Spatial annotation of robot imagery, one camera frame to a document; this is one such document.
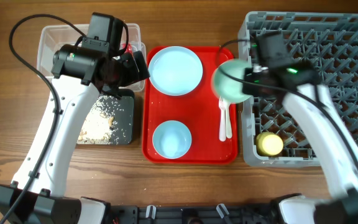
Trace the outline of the red snack wrapper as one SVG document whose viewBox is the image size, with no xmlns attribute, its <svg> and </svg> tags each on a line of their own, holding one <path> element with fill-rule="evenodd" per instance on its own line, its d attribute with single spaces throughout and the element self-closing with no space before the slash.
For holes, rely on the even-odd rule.
<svg viewBox="0 0 358 224">
<path fill-rule="evenodd" d="M 128 45 L 127 45 L 126 53 L 133 54 L 132 45 L 131 45 L 131 44 L 128 44 Z"/>
</svg>

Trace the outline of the green bowl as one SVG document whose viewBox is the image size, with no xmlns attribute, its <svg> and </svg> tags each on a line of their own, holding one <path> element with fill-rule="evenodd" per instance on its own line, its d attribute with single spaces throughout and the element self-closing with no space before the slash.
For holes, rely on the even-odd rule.
<svg viewBox="0 0 358 224">
<path fill-rule="evenodd" d="M 222 63 L 213 73 L 212 89 L 214 94 L 230 103 L 242 103 L 250 98 L 251 95 L 242 92 L 242 83 L 225 76 L 221 71 L 223 70 L 234 78 L 243 79 L 245 69 L 250 67 L 249 62 L 237 58 Z"/>
</svg>

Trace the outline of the yellow plastic cup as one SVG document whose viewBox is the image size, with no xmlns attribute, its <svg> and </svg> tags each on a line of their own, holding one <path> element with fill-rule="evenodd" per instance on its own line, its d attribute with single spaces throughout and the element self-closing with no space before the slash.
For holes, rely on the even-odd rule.
<svg viewBox="0 0 358 224">
<path fill-rule="evenodd" d="M 280 136 L 271 132 L 258 134 L 255 144 L 257 152 L 262 156 L 276 156 L 283 150 L 283 140 Z"/>
</svg>

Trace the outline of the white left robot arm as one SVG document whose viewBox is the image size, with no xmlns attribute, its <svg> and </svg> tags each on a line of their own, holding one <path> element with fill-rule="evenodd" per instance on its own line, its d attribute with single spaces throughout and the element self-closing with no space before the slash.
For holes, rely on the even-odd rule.
<svg viewBox="0 0 358 224">
<path fill-rule="evenodd" d="M 150 74 L 141 51 L 129 53 L 127 24 L 93 13 L 87 32 L 53 56 L 50 96 L 30 150 L 11 183 L 0 184 L 2 222 L 114 223 L 108 202 L 65 196 L 67 174 L 85 119 L 100 94 L 120 98 Z"/>
</svg>

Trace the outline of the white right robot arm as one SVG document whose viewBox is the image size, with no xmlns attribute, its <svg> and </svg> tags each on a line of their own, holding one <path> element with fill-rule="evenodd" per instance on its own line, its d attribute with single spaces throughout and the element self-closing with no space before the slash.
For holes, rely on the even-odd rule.
<svg viewBox="0 0 358 224">
<path fill-rule="evenodd" d="M 251 37 L 256 63 L 244 72 L 245 94 L 274 96 L 297 122 L 324 172 L 331 200 L 301 195 L 278 203 L 284 223 L 358 223 L 358 145 L 329 89 L 309 61 L 295 60 L 280 31 Z"/>
</svg>

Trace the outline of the grey dishwasher rack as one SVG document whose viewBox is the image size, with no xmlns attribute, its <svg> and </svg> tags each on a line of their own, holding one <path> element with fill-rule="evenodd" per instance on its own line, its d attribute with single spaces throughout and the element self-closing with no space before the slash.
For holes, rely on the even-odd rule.
<svg viewBox="0 0 358 224">
<path fill-rule="evenodd" d="M 247 39 L 279 30 L 290 55 L 309 61 L 329 87 L 333 103 L 358 145 L 358 14 L 252 11 L 238 32 L 239 58 L 256 59 Z M 295 120 L 275 98 L 254 97 L 243 102 L 243 156 L 259 167 L 307 167 L 319 164 Z M 283 140 L 276 156 L 257 152 L 258 134 L 271 132 Z"/>
</svg>

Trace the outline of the large light blue plate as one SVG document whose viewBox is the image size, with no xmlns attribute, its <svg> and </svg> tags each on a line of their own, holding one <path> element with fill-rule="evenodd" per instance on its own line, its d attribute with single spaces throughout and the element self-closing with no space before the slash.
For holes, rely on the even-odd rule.
<svg viewBox="0 0 358 224">
<path fill-rule="evenodd" d="M 159 50 L 149 62 L 150 82 L 159 92 L 181 96 L 193 91 L 203 77 L 203 65 L 194 51 L 180 46 Z"/>
</svg>

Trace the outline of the white plastic spoon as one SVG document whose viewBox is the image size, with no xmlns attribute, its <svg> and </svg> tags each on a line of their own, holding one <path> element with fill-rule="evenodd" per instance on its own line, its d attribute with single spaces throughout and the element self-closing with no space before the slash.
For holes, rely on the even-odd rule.
<svg viewBox="0 0 358 224">
<path fill-rule="evenodd" d="M 226 117 L 226 137 L 228 139 L 232 138 L 232 127 L 231 127 L 231 119 L 230 119 L 230 114 L 229 114 L 229 106 L 230 106 L 230 102 L 228 102 L 227 100 L 223 100 L 223 104 L 225 107 L 225 117 Z"/>
</svg>

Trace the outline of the white plastic fork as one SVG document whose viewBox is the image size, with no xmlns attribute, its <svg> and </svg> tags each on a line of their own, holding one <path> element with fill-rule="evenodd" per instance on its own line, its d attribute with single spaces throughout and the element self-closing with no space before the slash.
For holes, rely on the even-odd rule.
<svg viewBox="0 0 358 224">
<path fill-rule="evenodd" d="M 219 124 L 219 140 L 224 142 L 226 140 L 226 117 L 225 107 L 223 99 L 219 98 L 219 109 L 220 109 L 220 124 Z"/>
</svg>

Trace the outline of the red plastic tray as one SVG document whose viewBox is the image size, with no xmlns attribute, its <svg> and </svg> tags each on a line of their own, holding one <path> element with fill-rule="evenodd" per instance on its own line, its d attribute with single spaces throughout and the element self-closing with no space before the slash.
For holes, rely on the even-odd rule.
<svg viewBox="0 0 358 224">
<path fill-rule="evenodd" d="M 231 163 L 238 154 L 237 110 L 229 107 L 233 137 L 219 140 L 220 109 L 218 98 L 211 86 L 213 72 L 217 68 L 215 56 L 218 47 L 189 48 L 203 64 L 201 83 L 189 94 L 168 96 L 145 82 L 142 125 L 142 153 L 150 162 L 160 164 L 223 165 Z M 166 159 L 158 154 L 152 144 L 152 136 L 158 125 L 176 120 L 188 127 L 192 142 L 189 151 L 178 159 Z"/>
</svg>

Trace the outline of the small light blue bowl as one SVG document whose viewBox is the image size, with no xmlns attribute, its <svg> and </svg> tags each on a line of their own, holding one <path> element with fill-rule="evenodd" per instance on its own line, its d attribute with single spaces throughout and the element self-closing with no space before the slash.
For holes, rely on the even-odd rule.
<svg viewBox="0 0 358 224">
<path fill-rule="evenodd" d="M 156 127 L 152 144 L 157 154 L 163 158 L 179 159 L 190 150 L 192 134 L 182 122 L 168 120 Z"/>
</svg>

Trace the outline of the black mounting rail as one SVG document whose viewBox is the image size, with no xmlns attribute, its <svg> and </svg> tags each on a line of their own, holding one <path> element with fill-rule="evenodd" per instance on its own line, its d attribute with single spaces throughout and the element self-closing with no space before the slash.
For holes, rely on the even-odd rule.
<svg viewBox="0 0 358 224">
<path fill-rule="evenodd" d="M 202 223 L 278 223 L 277 213 L 267 203 L 243 206 L 147 207 L 112 206 L 106 223 L 181 224 L 197 218 Z"/>
</svg>

